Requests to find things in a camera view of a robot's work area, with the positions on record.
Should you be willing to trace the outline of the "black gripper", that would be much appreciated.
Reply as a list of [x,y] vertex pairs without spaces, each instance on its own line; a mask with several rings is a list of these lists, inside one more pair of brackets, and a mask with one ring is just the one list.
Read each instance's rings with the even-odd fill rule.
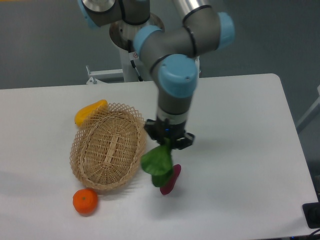
[[159,145],[170,139],[172,149],[183,150],[193,145],[195,135],[185,131],[186,121],[179,124],[170,124],[157,118],[156,120],[147,119],[144,124],[144,130],[149,137]]

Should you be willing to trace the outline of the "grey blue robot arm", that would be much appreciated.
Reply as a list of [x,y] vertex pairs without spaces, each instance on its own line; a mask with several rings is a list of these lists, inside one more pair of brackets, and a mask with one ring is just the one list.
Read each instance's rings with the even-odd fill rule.
[[152,23],[148,0],[80,0],[78,6],[93,27],[124,23],[119,38],[137,53],[158,88],[156,119],[144,128],[150,138],[172,149],[185,149],[194,135],[185,130],[199,69],[195,59],[230,45],[235,38],[232,18],[216,12],[207,0],[176,0],[182,26],[165,31]]

